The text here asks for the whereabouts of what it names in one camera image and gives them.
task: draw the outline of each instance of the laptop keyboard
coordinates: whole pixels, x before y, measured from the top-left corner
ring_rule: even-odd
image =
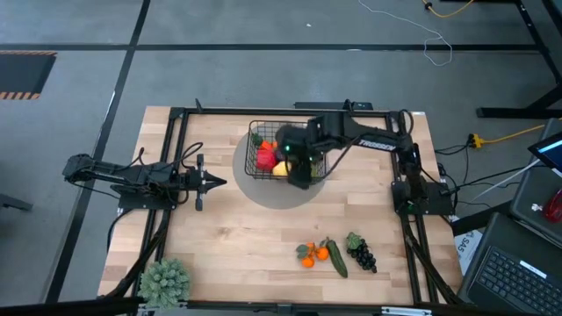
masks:
[[[476,282],[524,312],[549,316],[562,312],[559,286],[540,270],[496,247],[488,249]]]

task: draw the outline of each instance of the gray circle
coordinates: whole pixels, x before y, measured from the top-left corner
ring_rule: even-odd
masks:
[[[323,181],[311,185],[308,190],[302,190],[286,180],[261,180],[248,176],[244,171],[247,146],[246,133],[234,151],[233,172],[238,187],[252,201],[270,209],[285,210],[307,203],[322,190]]]

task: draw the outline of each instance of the orange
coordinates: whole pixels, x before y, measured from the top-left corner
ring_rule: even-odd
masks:
[[[326,247],[316,249],[316,257],[320,260],[328,259],[328,249]]]
[[[302,260],[302,266],[305,268],[312,268],[314,266],[314,259],[312,257],[306,257]]]

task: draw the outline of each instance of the green cucumber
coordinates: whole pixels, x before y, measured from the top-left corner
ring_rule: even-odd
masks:
[[[342,255],[340,255],[340,249],[335,244],[335,241],[332,241],[329,238],[326,238],[326,240],[326,248],[328,248],[330,259],[332,260],[335,270],[340,274],[340,276],[348,277],[348,269],[345,267]]]

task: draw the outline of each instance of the floor mat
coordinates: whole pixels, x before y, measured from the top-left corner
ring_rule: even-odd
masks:
[[[38,98],[55,59],[56,52],[0,51],[0,100]]]

